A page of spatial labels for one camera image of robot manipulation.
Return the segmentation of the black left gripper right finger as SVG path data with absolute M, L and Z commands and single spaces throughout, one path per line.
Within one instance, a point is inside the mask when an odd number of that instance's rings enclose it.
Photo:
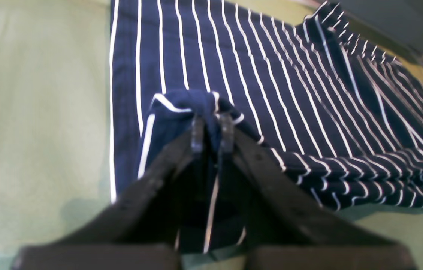
M 321 208 L 264 149 L 220 115 L 219 175 L 244 221 L 246 270 L 416 270 L 397 241 Z

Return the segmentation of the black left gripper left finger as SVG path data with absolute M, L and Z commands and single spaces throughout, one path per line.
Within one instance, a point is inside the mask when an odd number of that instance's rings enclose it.
M 140 180 L 91 222 L 57 241 L 23 248 L 13 270 L 181 270 L 174 243 L 202 197 L 206 124 L 169 143 Z

